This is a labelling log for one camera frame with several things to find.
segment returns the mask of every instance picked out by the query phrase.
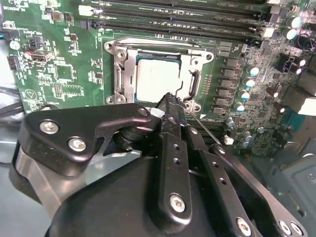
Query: chip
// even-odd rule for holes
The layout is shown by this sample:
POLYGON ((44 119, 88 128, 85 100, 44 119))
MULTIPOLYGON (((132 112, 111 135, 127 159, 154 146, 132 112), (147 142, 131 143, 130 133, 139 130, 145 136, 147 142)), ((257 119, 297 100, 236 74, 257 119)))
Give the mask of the chip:
POLYGON ((235 68, 238 65, 238 60, 235 58, 227 58, 226 59, 226 66, 229 68, 235 68))
POLYGON ((226 99, 217 98, 215 101, 216 105, 226 105, 226 99))
POLYGON ((259 115, 258 115, 258 117, 259 117, 259 118, 263 118, 266 114, 267 114, 266 112, 260 112, 259 115))
POLYGON ((227 77, 227 78, 232 78, 235 74, 234 70, 230 70, 230 69, 224 69, 223 70, 223 76, 227 77))
POLYGON ((279 79, 280 78, 280 76, 281 76, 281 74, 280 73, 274 73, 274 75, 273 75, 273 79, 279 79))
POLYGON ((71 41, 77 41, 77 36, 74 34, 70 34, 70 40, 71 41))
POLYGON ((287 14, 288 14, 288 11, 289 11, 288 8, 282 8, 281 11, 280 11, 279 16, 280 16, 280 17, 286 17, 287 14))
POLYGON ((72 17, 71 14, 69 12, 64 12, 64 19, 66 22, 72 22, 72 17))
POLYGON ((215 113, 215 114, 222 114, 222 113, 224 112, 224 108, 214 106, 212 111, 213 111, 213 113, 215 113))
POLYGON ((222 87, 231 87, 232 81, 229 79, 222 79, 221 80, 221 86, 222 87))
POLYGON ((218 89, 217 94, 222 97, 226 97, 228 95, 228 89, 218 89))
POLYGON ((51 19, 53 21, 62 21, 63 19, 63 14, 60 11, 53 11, 51 13, 51 19))
POLYGON ((262 52, 262 56, 270 56, 272 50, 269 48, 266 48, 265 50, 263 50, 262 52))
POLYGON ((250 99, 251 100, 257 100, 259 98, 259 94, 251 94, 250 99))
POLYGON ((95 74, 95 77, 96 77, 96 78, 102 78, 102 73, 96 73, 96 74, 95 74))

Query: white connector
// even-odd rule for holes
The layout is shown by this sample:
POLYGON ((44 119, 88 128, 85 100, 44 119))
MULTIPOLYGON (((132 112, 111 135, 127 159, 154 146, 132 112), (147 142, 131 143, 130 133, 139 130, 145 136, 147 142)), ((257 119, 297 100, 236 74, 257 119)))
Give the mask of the white connector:
POLYGON ((224 143, 225 143, 225 145, 232 145, 234 143, 234 139, 225 135, 224 136, 224 143))

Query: electrolytic capacitor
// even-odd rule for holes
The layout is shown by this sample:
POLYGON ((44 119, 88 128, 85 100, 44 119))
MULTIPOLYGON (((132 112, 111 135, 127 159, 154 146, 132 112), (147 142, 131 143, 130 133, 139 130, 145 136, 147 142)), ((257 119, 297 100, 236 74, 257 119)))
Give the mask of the electrolytic capacitor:
POLYGON ((302 72, 302 69, 299 67, 299 66, 296 66, 295 64, 292 64, 291 66, 290 66, 290 71, 292 72, 292 73, 295 73, 295 74, 300 74, 301 72, 302 72))
POLYGON ((242 113, 244 110, 245 110, 245 107, 244 105, 242 105, 241 102, 237 102, 235 105, 234 105, 234 108, 237 110, 237 112, 239 113, 242 113))
POLYGON ((242 84, 244 84, 247 87, 253 87, 255 85, 255 81, 253 79, 251 79, 251 78, 245 78, 242 81, 242 84))
POLYGON ((284 111, 285 111, 285 107, 282 105, 282 104, 280 104, 280 103, 278 103, 278 102, 274 102, 273 103, 273 107, 275 107, 276 108, 276 110, 277 110, 277 112, 278 113, 284 113, 284 111))
POLYGON ((299 28, 302 24, 302 19, 299 16, 292 16, 287 19, 286 24, 292 28, 299 28))
POLYGON ((266 92, 271 95, 273 98, 277 98, 278 97, 278 93, 276 90, 274 90, 273 88, 271 87, 268 87, 266 92))
POLYGON ((292 40, 297 36, 297 31, 295 29, 285 29, 282 31, 282 36, 288 40, 292 40))
POLYGON ((246 90, 241 90, 238 95, 241 97, 242 101, 248 100, 250 95, 246 90))
POLYGON ((240 141, 240 143, 241 143, 241 145, 242 145, 243 147, 245 147, 245 148, 247 148, 247 147, 249 146, 249 142, 245 141, 245 139, 242 139, 242 140, 240 141))
POLYGON ((248 72, 252 77, 255 77, 256 75, 259 74, 259 68, 257 68, 257 67, 254 66, 254 65, 250 65, 250 66, 247 68, 247 72, 248 72))
POLYGON ((252 139, 251 133, 249 131, 245 132, 243 134, 243 138, 245 139, 246 142, 250 142, 252 139))
POLYGON ((226 124, 227 124, 228 127, 234 127, 235 126, 235 122, 234 122, 232 117, 229 117, 229 118, 226 119, 226 124))
POLYGON ((302 67, 302 66, 304 66, 306 64, 306 60, 305 59, 297 57, 297 56, 294 58, 293 62, 295 64, 297 64, 298 66, 300 66, 300 67, 302 67))

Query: hole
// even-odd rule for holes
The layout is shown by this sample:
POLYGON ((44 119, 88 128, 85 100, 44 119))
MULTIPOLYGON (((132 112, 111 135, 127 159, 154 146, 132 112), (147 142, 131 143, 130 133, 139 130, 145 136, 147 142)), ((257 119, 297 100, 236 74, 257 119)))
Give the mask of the hole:
POLYGON ((215 166, 216 168, 219 167, 219 165, 216 162, 212 162, 213 166, 215 166))
POLYGON ((219 180, 221 181, 222 184, 227 185, 227 182, 225 181, 225 179, 220 178, 219 180))
POLYGON ((177 144, 173 144, 174 149, 180 150, 180 147, 177 144))
POLYGON ((173 158, 173 163, 180 164, 180 160, 178 158, 173 158))
POLYGON ((112 45, 110 43, 108 43, 108 44, 105 45, 105 48, 107 50, 111 50, 112 49, 112 45))

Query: black cable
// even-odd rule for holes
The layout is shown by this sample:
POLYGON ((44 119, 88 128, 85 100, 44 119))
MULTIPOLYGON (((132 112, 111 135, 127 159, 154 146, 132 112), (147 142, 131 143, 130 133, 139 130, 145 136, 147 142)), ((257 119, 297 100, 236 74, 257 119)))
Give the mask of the black cable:
POLYGON ((308 34, 306 34, 306 33, 302 33, 302 34, 300 34, 298 37, 297 37, 297 45, 300 47, 300 48, 302 48, 303 50, 310 50, 310 48, 308 48, 308 47, 303 47, 303 46, 301 46, 301 44, 300 44, 300 37, 301 36, 306 36, 306 38, 308 38, 308 40, 310 41, 310 44, 311 44, 311 48, 313 48, 313 42, 312 42, 312 39, 311 39, 311 37, 308 35, 308 34))

